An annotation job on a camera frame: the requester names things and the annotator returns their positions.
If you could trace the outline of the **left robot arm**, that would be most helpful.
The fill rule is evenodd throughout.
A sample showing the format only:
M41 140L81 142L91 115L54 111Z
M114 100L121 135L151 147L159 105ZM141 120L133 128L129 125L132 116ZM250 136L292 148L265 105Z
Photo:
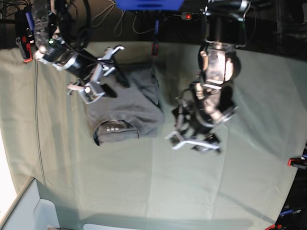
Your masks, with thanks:
M172 149L190 145L198 152L221 152L213 130L230 120L237 109L232 100L234 79L241 72L236 48L246 45L245 17L250 6L249 0L209 0L201 9L199 73L172 111L175 130L166 137Z

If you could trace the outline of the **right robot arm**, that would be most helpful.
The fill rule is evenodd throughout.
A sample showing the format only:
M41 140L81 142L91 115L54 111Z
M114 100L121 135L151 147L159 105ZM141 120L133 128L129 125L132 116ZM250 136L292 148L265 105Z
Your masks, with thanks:
M123 46L107 48L102 57L86 51L91 35L91 9L89 1L83 2L86 13L85 25L77 35L71 34L73 19L66 0L35 0L32 8L34 20L34 58L58 71L67 71L76 82L67 85L67 94L77 92L86 104L95 103L102 97L116 97L106 78L115 74L117 83L130 87L129 80L119 69L114 55Z

